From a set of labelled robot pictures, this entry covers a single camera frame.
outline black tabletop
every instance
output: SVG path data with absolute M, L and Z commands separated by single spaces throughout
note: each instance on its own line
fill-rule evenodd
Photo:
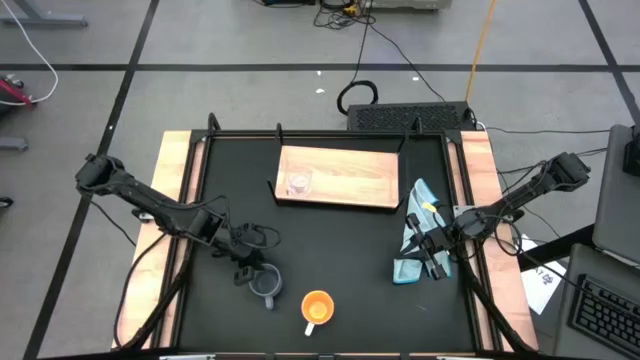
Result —
M 286 144 L 394 152 L 398 139 L 286 139 Z M 411 139 L 400 156 L 400 190 L 422 177 L 442 203 L 452 189 L 439 136 Z M 202 199 L 228 196 L 232 223 L 276 228 L 282 243 L 265 251 L 284 287 L 268 311 L 248 286 L 233 285 L 235 264 L 195 246 L 182 304 L 178 346 L 216 352 L 468 352 L 473 350 L 468 292 L 454 266 L 451 279 L 393 285 L 406 207 L 278 206 L 266 180 L 275 181 L 280 150 L 273 138 L 212 142 Z M 304 336 L 300 303 L 312 290 L 334 299 L 335 314 Z

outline black keyboard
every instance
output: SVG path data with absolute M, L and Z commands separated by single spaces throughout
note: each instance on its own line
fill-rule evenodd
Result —
M 598 280 L 581 275 L 569 326 L 596 341 L 632 357 L 640 357 L 640 306 L 622 292 Z
M 424 131 L 475 130 L 465 115 L 464 101 L 449 103 L 375 104 L 349 106 L 350 130 L 412 130 L 420 119 Z

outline electrical cord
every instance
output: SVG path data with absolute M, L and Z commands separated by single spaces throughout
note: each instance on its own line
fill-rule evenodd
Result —
M 480 219 L 478 219 L 478 218 L 472 219 L 468 223 L 463 224 L 461 226 L 461 228 L 464 229 L 466 226 L 473 225 L 477 221 L 480 221 Z M 438 225 L 438 227 L 441 228 L 440 223 L 437 220 L 436 220 L 436 224 Z M 447 232 L 443 231 L 443 234 L 444 234 L 445 237 L 449 238 L 449 241 L 451 241 Z M 461 248 L 458 247 L 460 244 L 463 244 L 463 242 L 457 242 L 457 243 L 454 242 L 453 243 L 453 245 L 456 246 L 456 250 L 457 251 L 455 253 L 456 253 L 457 256 L 460 256 L 460 253 L 464 250 L 464 249 L 461 249 Z M 480 283 L 480 280 L 473 273 L 473 270 L 471 268 L 471 264 L 469 263 L 469 259 L 468 258 L 464 259 L 464 261 L 460 262 L 460 265 L 461 265 L 461 268 L 462 268 L 462 274 L 465 277 L 465 282 L 468 281 L 469 286 L 471 287 L 471 289 L 473 290 L 475 295 L 480 299 L 480 301 L 484 305 L 485 309 L 490 314 L 492 320 L 495 321 L 496 326 L 498 327 L 500 332 L 502 332 L 502 334 L 504 335 L 505 339 L 507 340 L 509 345 L 514 349 L 514 351 L 519 352 L 519 353 L 521 353 L 521 352 L 535 353 L 535 350 L 533 348 L 531 348 L 529 345 L 527 345 L 522 340 L 522 338 L 519 336 L 519 334 L 511 327 L 511 325 L 509 324 L 507 319 L 500 312 L 500 309 L 493 302 L 493 299 L 491 298 L 491 296 L 489 296 L 487 294 L 487 291 L 484 289 L 484 287 Z
M 404 54 L 404 52 L 402 52 L 402 49 L 400 49 L 400 46 L 398 46 L 398 44 L 395 43 L 395 41 L 391 40 L 388 36 L 386 36 L 385 34 L 381 33 L 378 29 L 376 29 L 373 24 L 369 25 L 371 27 L 371 30 L 375 31 L 376 33 L 378 33 L 378 35 L 382 36 L 385 40 L 387 40 L 388 42 L 390 42 L 391 44 L 393 44 L 393 46 L 395 46 L 396 50 L 398 50 L 398 53 L 400 54 L 400 56 L 402 56 L 404 58 L 404 60 L 407 62 L 407 64 L 409 64 L 409 66 L 411 66 L 411 68 L 413 69 L 413 71 L 416 72 L 416 74 L 418 74 L 418 76 L 420 77 L 420 79 L 422 79 L 422 82 L 427 85 L 427 88 L 429 88 L 429 90 L 431 90 L 431 92 L 436 95 L 440 101 L 442 101 L 443 103 L 446 103 L 447 101 L 444 99 L 444 97 L 442 97 L 442 95 L 440 95 L 440 93 L 438 93 L 430 84 L 429 82 L 424 78 L 424 76 L 422 76 L 422 74 L 420 73 L 420 71 L 418 71 L 418 69 L 415 67 L 415 65 L 413 65 L 413 63 L 411 62 L 411 60 L 409 60 L 409 58 Z
M 131 245 L 133 245 L 134 247 L 136 246 L 136 243 L 131 239 L 131 236 L 129 236 L 129 234 L 127 234 L 127 232 L 122 228 L 122 226 L 118 225 L 118 223 L 116 223 L 115 220 L 113 220 L 111 218 L 111 216 L 109 216 L 109 214 L 107 214 L 107 212 L 102 208 L 102 206 L 98 205 L 93 200 L 91 200 L 91 205 L 95 206 L 98 210 L 100 210 L 102 215 L 104 215 L 104 217 L 106 217 L 107 220 L 109 220 L 109 222 L 113 226 L 115 226 L 118 230 L 120 230 L 120 232 L 124 235 L 124 237 L 127 238 L 127 240 L 131 243 Z
M 40 59 L 42 59 L 42 61 L 47 65 L 47 67 L 53 73 L 55 81 L 53 83 L 53 86 L 51 87 L 51 90 L 49 90 L 49 93 L 47 95 L 39 98 L 39 99 L 31 100 L 31 103 L 35 104 L 35 103 L 39 103 L 39 102 L 45 101 L 48 98 L 50 98 L 51 95 L 53 95 L 53 92 L 56 90 L 56 87 L 58 87 L 58 80 L 59 80 L 58 79 L 58 73 L 53 69 L 53 66 L 51 66 L 51 64 L 49 64 L 47 59 L 45 59 L 44 56 L 42 56 L 42 54 L 40 53 L 40 51 L 38 51 L 38 49 L 35 47 L 35 45 L 33 45 L 33 43 L 31 42 L 31 39 L 29 38 L 29 35 L 27 35 L 26 30 L 24 29 L 24 27 L 20 23 L 20 20 L 18 20 L 18 18 L 16 17 L 16 14 L 14 14 L 13 11 L 11 10 L 11 8 L 9 7 L 9 5 L 7 5 L 7 2 L 5 0 L 0 0 L 0 1 L 2 1 L 2 4 L 7 9 L 9 14 L 13 18 L 13 20 L 16 22 L 18 27 L 20 27 L 20 30 L 22 31 L 22 34 L 24 35 L 24 38 L 27 40 L 27 43 L 29 43 L 29 46 L 31 46 L 31 49 L 33 49 L 33 51 L 40 57 Z M 10 106 L 25 106 L 26 105 L 26 103 L 15 103 L 15 102 L 7 102 L 7 101 L 0 101 L 0 104 L 10 105 Z
M 509 186 L 507 186 L 507 182 L 505 181 L 505 186 L 507 186 L 507 188 L 502 191 L 502 194 L 504 195 L 505 193 L 508 193 L 509 190 L 513 189 L 516 185 L 518 185 L 529 174 L 531 174 L 531 172 L 533 170 L 535 170 L 538 166 L 544 166 L 545 164 L 546 164 L 545 161 L 541 161 L 541 162 L 537 163 L 536 165 L 532 166 L 531 168 L 529 168 L 529 170 L 524 175 L 522 175 L 518 180 L 516 180 L 516 182 L 514 182 L 513 184 L 511 184 Z
M 418 71 L 418 69 L 415 67 L 415 65 L 413 65 L 413 63 L 411 62 L 411 60 L 409 60 L 409 58 L 404 54 L 404 52 L 402 51 L 402 49 L 400 48 L 400 46 L 398 46 L 398 44 L 396 44 L 393 40 L 391 40 L 388 36 L 384 35 L 382 32 L 380 32 L 378 29 L 376 29 L 373 24 L 375 23 L 375 18 L 374 21 L 372 21 L 372 16 L 371 16 L 371 11 L 372 11 L 372 6 L 373 3 L 369 2 L 369 7 L 365 8 L 364 10 L 362 9 L 360 2 L 357 2 L 357 7 L 358 10 L 360 12 L 360 16 L 359 18 L 362 17 L 366 17 L 366 20 L 364 22 L 362 22 L 361 20 L 356 19 L 355 22 L 358 23 L 364 23 L 365 28 L 364 28 L 364 33 L 362 35 L 362 42 L 360 43 L 360 52 L 358 54 L 358 62 L 356 63 L 356 70 L 353 74 L 353 77 L 351 78 L 351 81 L 349 82 L 349 84 L 342 89 L 342 91 L 340 92 L 340 94 L 338 95 L 338 98 L 336 99 L 336 104 L 338 107 L 338 111 L 340 111 L 341 114 L 343 115 L 348 115 L 347 110 L 343 107 L 342 105 L 342 101 L 344 96 L 346 95 L 347 92 L 349 92 L 349 90 L 351 90 L 352 88 L 356 87 L 356 86 L 366 86 L 368 88 L 371 89 L 371 91 L 373 92 L 373 99 L 371 101 L 370 104 L 377 104 L 378 103 L 378 88 L 377 86 L 369 80 L 361 80 L 361 81 L 356 81 L 356 78 L 358 77 L 358 72 L 360 71 L 360 64 L 362 61 L 362 53 L 364 51 L 364 44 L 366 42 L 367 39 L 367 32 L 369 27 L 371 27 L 371 29 L 373 31 L 375 31 L 376 33 L 378 33 L 380 36 L 382 36 L 385 40 L 389 41 L 391 44 L 393 44 L 393 46 L 396 48 L 396 50 L 398 50 L 398 52 L 400 53 L 400 55 L 407 61 L 407 63 L 409 64 L 409 66 L 411 66 L 411 68 L 416 72 L 416 74 L 418 74 L 418 76 L 420 77 L 420 79 L 422 79 L 422 81 L 424 82 L 425 85 L 427 85 L 427 87 L 429 88 L 429 90 L 431 90 L 431 92 L 433 92 L 442 102 L 446 103 L 446 100 L 444 99 L 444 97 L 442 97 L 442 95 L 440 95 L 440 93 L 438 93 L 430 84 L 429 82 L 424 78 L 424 76 L 422 76 L 422 74 L 420 73 L 420 71 Z
M 375 17 L 362 12 L 360 0 L 358 0 L 357 2 L 355 2 L 354 0 L 348 2 L 342 0 L 342 2 L 343 5 L 341 6 L 336 5 L 336 7 L 333 7 L 333 5 L 331 5 L 331 7 L 327 7 L 328 5 L 321 1 L 320 9 L 318 9 L 318 12 L 313 19 L 313 26 L 331 30 L 342 30 L 356 23 L 366 25 L 367 23 L 374 24 L 377 21 Z M 352 4 L 355 4 L 358 8 L 359 15 L 350 16 L 344 12 L 344 9 L 351 6 Z M 321 15 L 329 16 L 327 17 L 327 20 L 325 22 L 319 22 Z
M 238 230 L 237 228 L 234 228 L 233 225 L 231 224 L 231 207 L 229 206 L 229 199 L 225 196 L 225 195 L 220 195 L 217 197 L 214 197 L 213 199 L 209 200 L 208 202 L 211 203 L 213 201 L 219 200 L 219 199 L 224 199 L 225 200 L 225 207 L 226 207 L 226 215 L 227 215 L 227 224 L 229 226 L 229 229 L 231 229 L 232 231 Z M 254 227 L 256 228 L 256 230 L 258 230 L 259 232 L 261 232 L 266 239 L 266 234 L 264 234 L 264 230 L 268 230 L 271 231 L 272 233 L 274 233 L 276 235 L 276 241 L 274 241 L 272 244 L 270 245 L 256 245 L 256 244 L 252 244 L 252 243 L 248 243 L 246 241 L 243 241 L 242 238 L 238 237 L 237 240 L 239 243 L 246 245 L 250 248 L 253 249 L 257 249 L 257 250 L 267 250 L 267 249 L 273 249 L 274 247 L 280 245 L 280 243 L 282 242 L 282 236 L 280 235 L 280 232 L 272 227 L 269 226 L 262 226 L 262 225 L 257 225 L 254 224 Z
M 467 103 L 471 100 L 471 89 L 473 88 L 473 80 L 476 74 L 476 68 L 478 66 L 478 61 L 480 60 L 480 52 L 482 51 L 482 47 L 484 46 L 484 39 L 489 31 L 489 24 L 491 24 L 491 18 L 493 17 L 493 11 L 496 8 L 496 0 L 491 0 L 491 5 L 489 6 L 489 13 L 487 14 L 486 19 L 484 20 L 484 25 L 482 25 L 482 32 L 480 33 L 480 40 L 478 40 L 478 46 L 476 47 L 476 53 L 473 56 L 473 64 L 471 65 L 471 73 L 469 74 L 469 81 L 467 82 L 467 92 L 464 97 L 464 101 Z
M 167 235 L 167 233 L 162 233 L 160 237 L 158 237 L 154 242 L 149 245 L 140 255 L 136 258 L 127 273 L 127 277 L 124 280 L 124 287 L 122 288 L 122 295 L 120 295 L 120 301 L 118 303 L 118 309 L 116 310 L 116 320 L 113 323 L 113 341 L 116 343 L 116 348 L 122 348 L 122 343 L 120 342 L 120 336 L 118 335 L 118 323 L 120 322 L 120 314 L 122 313 L 122 307 L 124 306 L 124 299 L 127 297 L 127 289 L 129 288 L 129 282 L 131 281 L 131 276 L 133 275 L 133 271 L 136 269 L 140 261 L 147 255 L 151 250 L 153 250 L 160 241 Z
M 516 231 L 517 234 L 520 234 L 520 236 L 521 236 L 522 233 L 520 232 L 518 227 L 513 222 L 509 223 L 509 225 Z M 496 240 L 498 241 L 498 244 L 502 243 L 502 244 L 508 245 L 508 246 L 512 247 L 514 250 L 516 250 L 516 252 L 514 252 L 514 253 L 510 253 L 510 252 L 505 251 L 508 255 L 511 255 L 511 256 L 522 255 L 527 260 L 529 260 L 532 263 L 534 263 L 537 267 L 543 267 L 543 268 L 551 271 L 556 276 L 558 276 L 562 281 L 564 281 L 565 283 L 571 285 L 576 290 L 578 290 L 578 291 L 580 291 L 580 292 L 582 292 L 582 293 L 584 293 L 586 295 L 590 295 L 591 294 L 591 292 L 589 290 L 587 290 L 587 289 L 583 288 L 582 286 L 576 284 L 575 282 L 569 280 L 566 276 L 560 274 L 558 271 L 556 271 L 555 269 L 547 266 L 546 264 L 542 264 L 540 261 L 536 260 L 534 257 L 532 257 L 529 254 L 527 254 L 526 251 L 522 251 L 522 248 L 518 249 L 513 244 L 509 243 L 508 241 L 502 240 L 500 238 L 497 238 Z M 520 244 L 522 243 L 522 237 L 520 237 L 519 243 Z M 601 301 L 601 299 L 599 299 L 597 297 L 592 297 L 592 298 L 593 298 L 593 300 L 598 301 L 600 304 L 602 304 L 605 307 L 608 307 L 609 309 L 613 309 L 613 310 L 616 310 L 618 312 L 622 312 L 623 314 L 625 314 L 627 316 L 634 317 L 634 315 L 631 314 L 631 312 L 626 308 L 623 308 L 623 307 L 618 306 L 616 304 L 608 303 L 606 301 Z
M 582 151 L 582 152 L 576 153 L 576 155 L 578 157 L 588 157 L 588 156 L 598 155 L 598 154 L 601 154 L 601 153 L 606 152 L 606 151 L 607 151 L 607 148 L 599 148 L 599 149 Z M 521 172 L 521 171 L 529 170 L 529 169 L 531 169 L 533 167 L 536 167 L 536 166 L 538 166 L 538 165 L 536 164 L 536 165 L 530 165 L 530 166 L 523 166 L 523 167 L 520 167 L 520 168 L 511 169 L 511 170 L 505 170 L 505 171 L 498 170 L 498 174 L 514 174 L 514 173 L 518 173 L 518 172 Z
M 504 186 L 507 186 L 507 179 L 504 177 L 504 174 L 502 174 L 502 173 L 498 173 L 498 175 L 500 175 L 500 178 L 501 178 L 501 179 L 502 179 L 502 181 L 504 182 Z M 523 205 L 522 207 L 523 207 L 525 210 L 527 210 L 531 215 L 533 215 L 533 216 L 537 217 L 537 218 L 538 218 L 538 219 L 540 219 L 543 223 L 545 223 L 545 224 L 549 227 L 549 229 L 551 229 L 551 231 L 553 231 L 553 233 L 554 233 L 557 237 L 560 237 L 560 234 L 556 231 L 556 229 L 555 229 L 553 226 L 551 226 L 551 224 L 550 224 L 550 223 L 549 223 L 545 218 L 543 218 L 543 217 L 542 217 L 542 215 L 540 215 L 540 214 L 538 214 L 538 213 L 534 212 L 533 210 L 529 209 L 526 205 Z M 543 242 L 543 243 L 547 243 L 547 241 L 545 241 L 545 240 L 535 240 L 535 239 L 530 239 L 530 240 L 532 240 L 532 241 L 538 241 L 538 242 Z

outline blue cloth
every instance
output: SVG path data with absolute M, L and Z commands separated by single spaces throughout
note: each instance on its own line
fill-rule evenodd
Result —
M 416 214 L 418 220 L 420 221 L 420 230 L 422 232 L 427 232 L 438 226 L 433 219 L 432 211 L 425 209 L 425 207 L 431 207 L 432 209 L 435 208 L 436 203 L 438 203 L 438 198 L 436 198 L 431 190 L 429 190 L 427 183 L 423 179 L 418 179 L 413 186 L 413 189 L 411 189 L 407 215 L 411 213 Z M 436 213 L 435 217 L 441 226 L 445 226 L 445 222 L 440 214 Z M 413 236 L 413 230 L 411 230 L 409 226 L 405 224 L 402 237 L 402 247 L 400 248 L 401 250 L 411 245 L 411 236 Z M 445 251 L 441 251 L 435 254 L 435 258 L 444 268 L 444 271 L 447 273 L 447 277 L 451 277 L 451 262 L 449 260 L 449 255 Z M 421 274 L 422 262 L 420 262 L 419 260 L 393 260 L 394 284 L 411 284 L 417 282 L 418 280 L 420 280 Z

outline orange cup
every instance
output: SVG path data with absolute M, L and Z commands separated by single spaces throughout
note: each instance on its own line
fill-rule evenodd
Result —
M 326 291 L 315 290 L 302 299 L 302 316 L 309 322 L 304 334 L 311 336 L 313 327 L 322 325 L 333 316 L 333 299 Z

